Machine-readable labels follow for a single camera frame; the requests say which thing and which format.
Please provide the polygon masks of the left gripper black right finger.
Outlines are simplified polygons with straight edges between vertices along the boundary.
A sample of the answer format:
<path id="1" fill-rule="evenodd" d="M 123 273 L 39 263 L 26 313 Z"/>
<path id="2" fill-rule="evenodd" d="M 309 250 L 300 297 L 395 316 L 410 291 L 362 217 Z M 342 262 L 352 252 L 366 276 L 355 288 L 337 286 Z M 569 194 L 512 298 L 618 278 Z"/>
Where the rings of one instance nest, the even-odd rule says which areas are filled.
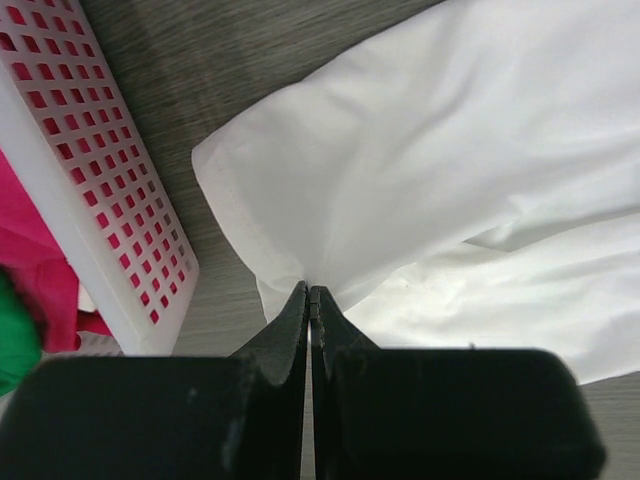
<path id="1" fill-rule="evenodd" d="M 310 292 L 320 479 L 596 479 L 607 451 L 554 354 L 391 349 Z"/>

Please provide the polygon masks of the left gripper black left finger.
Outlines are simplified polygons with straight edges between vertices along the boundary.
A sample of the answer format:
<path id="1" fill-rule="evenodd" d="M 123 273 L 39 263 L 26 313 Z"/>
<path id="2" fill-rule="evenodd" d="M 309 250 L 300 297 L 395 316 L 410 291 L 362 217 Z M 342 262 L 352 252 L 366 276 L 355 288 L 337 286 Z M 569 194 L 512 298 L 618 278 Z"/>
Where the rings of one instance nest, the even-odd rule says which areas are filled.
<path id="1" fill-rule="evenodd" d="M 50 360 L 1 421 L 5 479 L 296 479 L 308 289 L 227 357 Z"/>

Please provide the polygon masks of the white printed t shirt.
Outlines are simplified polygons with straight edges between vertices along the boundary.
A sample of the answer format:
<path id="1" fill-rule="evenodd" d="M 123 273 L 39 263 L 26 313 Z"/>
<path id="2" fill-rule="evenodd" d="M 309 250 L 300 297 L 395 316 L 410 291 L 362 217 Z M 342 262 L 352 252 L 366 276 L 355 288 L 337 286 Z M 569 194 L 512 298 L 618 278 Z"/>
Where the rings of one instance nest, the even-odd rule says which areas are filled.
<path id="1" fill-rule="evenodd" d="M 386 347 L 639 368 L 639 5 L 446 1 L 197 145 L 273 319 L 327 287 Z"/>

